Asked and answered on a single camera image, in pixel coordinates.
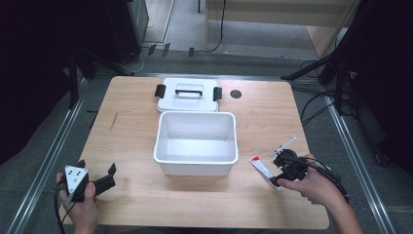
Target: white storage box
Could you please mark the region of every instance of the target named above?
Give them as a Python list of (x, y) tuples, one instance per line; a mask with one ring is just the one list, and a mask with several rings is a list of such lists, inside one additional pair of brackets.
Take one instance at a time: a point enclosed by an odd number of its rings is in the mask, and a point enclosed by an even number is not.
[(227, 176), (238, 161), (235, 116), (227, 112), (163, 112), (154, 158), (166, 175)]

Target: wooden table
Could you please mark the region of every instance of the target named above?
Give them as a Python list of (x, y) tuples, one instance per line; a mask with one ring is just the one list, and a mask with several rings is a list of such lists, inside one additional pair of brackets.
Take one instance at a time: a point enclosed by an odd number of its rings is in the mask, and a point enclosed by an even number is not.
[[(309, 152), (288, 83), (217, 80), (219, 110), (237, 119), (240, 160), (228, 176), (165, 175), (153, 158), (161, 78), (115, 77), (82, 153), (91, 180), (116, 163), (117, 185), (99, 196), (98, 223), (108, 226), (178, 226), (324, 229), (323, 206), (297, 192), (272, 188), (248, 162), (259, 155), (279, 174), (269, 153), (297, 136), (290, 148)], [(241, 98), (230, 97), (239, 90)]]
[[(208, 50), (208, 22), (222, 19), (223, 2), (206, 0), (205, 51)], [(352, 22), (359, 2), (359, 0), (227, 0), (224, 19), (306, 25), (317, 54), (323, 58), (334, 45), (342, 28)]]

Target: left hand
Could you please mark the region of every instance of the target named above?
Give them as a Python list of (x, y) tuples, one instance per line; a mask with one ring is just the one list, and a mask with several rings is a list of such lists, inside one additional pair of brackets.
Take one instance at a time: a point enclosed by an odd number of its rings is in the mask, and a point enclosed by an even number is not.
[[(60, 181), (62, 173), (57, 173), (56, 181)], [(97, 227), (97, 198), (94, 196), (95, 188), (92, 182), (89, 182), (85, 188), (85, 201), (83, 203), (76, 203), (73, 209), (69, 212), (69, 217), (73, 221), (74, 233), (94, 233)], [(70, 203), (69, 206), (64, 206), (68, 197), (64, 191), (60, 191), (58, 194), (64, 209), (68, 212), (73, 206)]]

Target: human hand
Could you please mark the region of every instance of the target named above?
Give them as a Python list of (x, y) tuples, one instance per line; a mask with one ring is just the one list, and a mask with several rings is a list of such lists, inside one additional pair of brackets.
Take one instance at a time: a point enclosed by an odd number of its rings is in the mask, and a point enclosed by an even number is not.
[[(57, 173), (56, 181), (60, 181), (62, 173)], [(95, 188), (92, 182), (88, 183), (85, 188), (85, 201), (83, 203), (76, 203), (73, 209), (68, 213), (69, 217), (73, 221), (75, 234), (89, 234), (94, 233), (97, 227), (97, 198), (94, 196)], [(68, 197), (64, 191), (60, 191), (58, 194), (64, 209), (68, 212), (73, 203), (69, 206), (64, 206)]]
[[(310, 158), (307, 161), (312, 164), (315, 161), (311, 159), (316, 159), (313, 154), (308, 154), (304, 158)], [(328, 178), (310, 167), (302, 180), (290, 181), (280, 178), (277, 183), (284, 188), (301, 193), (301, 196), (307, 197), (313, 204), (321, 204), (328, 209), (338, 203), (347, 203), (338, 188)]]

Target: forearm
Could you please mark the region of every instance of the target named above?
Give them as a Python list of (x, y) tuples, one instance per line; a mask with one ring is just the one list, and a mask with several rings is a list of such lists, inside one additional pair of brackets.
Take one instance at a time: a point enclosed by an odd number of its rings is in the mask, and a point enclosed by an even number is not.
[(356, 214), (347, 203), (327, 207), (333, 218), (335, 233), (362, 233)]

